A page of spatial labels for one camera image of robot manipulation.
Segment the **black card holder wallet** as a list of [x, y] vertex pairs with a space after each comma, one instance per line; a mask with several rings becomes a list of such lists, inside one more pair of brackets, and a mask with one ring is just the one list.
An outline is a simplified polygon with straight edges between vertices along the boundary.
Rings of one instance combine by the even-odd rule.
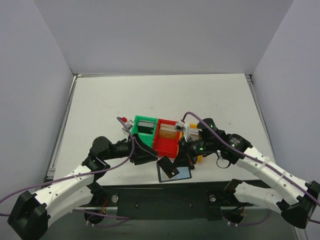
[[180, 181], [192, 178], [191, 171], [187, 166], [178, 167], [176, 171], [172, 171], [169, 175], [167, 175], [165, 171], [159, 165], [157, 165], [157, 174], [160, 183]]

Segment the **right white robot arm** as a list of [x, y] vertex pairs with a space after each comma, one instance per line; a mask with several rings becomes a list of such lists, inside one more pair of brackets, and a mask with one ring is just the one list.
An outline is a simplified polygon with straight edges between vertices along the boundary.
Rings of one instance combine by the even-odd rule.
[[224, 188], [226, 203], [263, 207], [280, 214], [296, 228], [306, 228], [320, 204], [318, 182], [307, 182], [288, 173], [242, 136], [218, 129], [211, 118], [205, 118], [197, 124], [197, 140], [192, 140], [188, 123], [180, 120], [174, 128], [183, 134], [178, 142], [175, 164], [181, 161], [190, 163], [198, 156], [216, 154], [219, 159], [250, 172], [268, 186], [263, 188], [232, 179]]

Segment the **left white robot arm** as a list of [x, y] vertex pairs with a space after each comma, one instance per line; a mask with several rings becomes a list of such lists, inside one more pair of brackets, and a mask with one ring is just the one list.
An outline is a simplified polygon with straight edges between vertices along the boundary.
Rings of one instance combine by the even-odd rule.
[[83, 205], [99, 205], [106, 191], [98, 184], [111, 167], [107, 160], [127, 157], [135, 165], [156, 161], [158, 153], [138, 134], [117, 143], [97, 137], [86, 159], [65, 180], [34, 193], [23, 192], [8, 217], [8, 224], [23, 240], [38, 240], [57, 219]]

